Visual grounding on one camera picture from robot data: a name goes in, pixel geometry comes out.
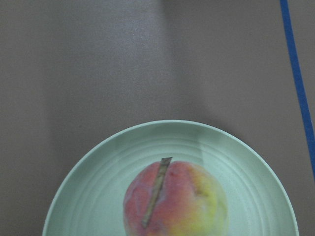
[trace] table surface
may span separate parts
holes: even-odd
[[[315,118],[315,2],[289,0]],[[0,235],[41,235],[71,168],[127,127],[222,129],[274,170],[301,236],[315,182],[279,1],[2,1]]]

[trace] nectarine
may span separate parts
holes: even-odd
[[[158,174],[155,162],[132,181],[124,199],[124,225],[128,236],[224,236],[227,200],[220,183],[203,167],[172,162],[147,227],[146,213]]]

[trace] fruit skin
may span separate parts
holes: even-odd
[[[127,236],[225,236],[227,202],[221,185],[201,166],[184,161],[168,167],[149,224],[142,227],[158,168],[159,162],[146,167],[126,191]]]

